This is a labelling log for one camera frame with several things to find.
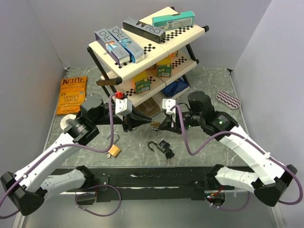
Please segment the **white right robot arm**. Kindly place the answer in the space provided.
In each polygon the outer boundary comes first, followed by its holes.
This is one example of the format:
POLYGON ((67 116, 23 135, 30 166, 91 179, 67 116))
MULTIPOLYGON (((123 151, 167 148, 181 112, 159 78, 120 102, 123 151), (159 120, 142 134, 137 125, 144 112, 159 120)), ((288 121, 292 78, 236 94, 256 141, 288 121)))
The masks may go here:
POLYGON ((293 165, 284 165, 274 159, 254 142, 241 125, 228 113, 215 110, 211 99, 202 91, 188 96, 188 111, 182 112, 174 99, 164 98, 162 109, 166 114, 159 130, 182 134, 189 155, 198 154, 212 139, 231 149, 252 170, 239 171, 217 164, 207 174, 208 185, 212 189, 231 186, 254 193, 267 206, 273 207, 280 200, 291 181, 299 188, 299 197, 289 205, 302 201, 304 191, 296 177, 293 165), (186 135, 187 127, 200 127, 210 137, 196 150, 191 151, 186 135))

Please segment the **small brass long-shackle padlock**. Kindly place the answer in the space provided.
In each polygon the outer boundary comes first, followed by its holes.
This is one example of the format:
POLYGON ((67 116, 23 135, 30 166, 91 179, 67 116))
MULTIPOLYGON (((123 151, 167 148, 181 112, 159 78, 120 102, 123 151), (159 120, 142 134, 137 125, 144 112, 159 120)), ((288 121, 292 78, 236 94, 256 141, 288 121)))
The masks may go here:
POLYGON ((159 127, 160 125, 160 122, 151 122, 151 126, 159 127))

